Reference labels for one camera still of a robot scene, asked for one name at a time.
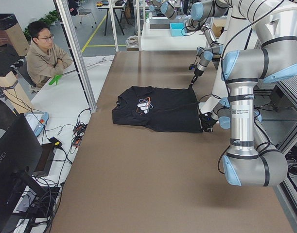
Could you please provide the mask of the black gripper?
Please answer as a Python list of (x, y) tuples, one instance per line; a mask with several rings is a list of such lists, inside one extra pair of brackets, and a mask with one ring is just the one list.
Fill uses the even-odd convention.
[(193, 85), (197, 81), (197, 77), (199, 77), (199, 76), (202, 76), (202, 71), (195, 68), (194, 69), (194, 76), (193, 76), (193, 78), (192, 78), (192, 80), (190, 82), (190, 85)]
[(211, 133), (213, 132), (213, 118), (211, 117), (212, 113), (200, 113), (199, 119), (201, 123), (201, 130), (202, 132), (208, 132)]

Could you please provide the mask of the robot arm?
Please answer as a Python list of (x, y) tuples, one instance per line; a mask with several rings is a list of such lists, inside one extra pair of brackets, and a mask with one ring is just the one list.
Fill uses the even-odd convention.
[(217, 42), (213, 30), (208, 22), (211, 17), (221, 17), (229, 9), (229, 5), (219, 0), (205, 0), (193, 3), (191, 6), (191, 17), (185, 21), (183, 27), (184, 33), (201, 31), (209, 47), (198, 47), (197, 56), (200, 58), (199, 63), (191, 64), (189, 70), (194, 70), (194, 76), (191, 80), (193, 85), (198, 77), (202, 76), (210, 61), (215, 55), (221, 55), (223, 45)]
[(275, 186), (287, 175), (287, 162), (271, 143), (254, 112), (254, 86), (297, 75), (297, 4), (288, 0), (207, 0), (194, 5), (192, 18), (220, 17), (228, 9), (221, 62), (213, 96), (202, 111), (223, 117), (216, 107), (227, 98), (230, 146), (222, 156), (231, 185)]

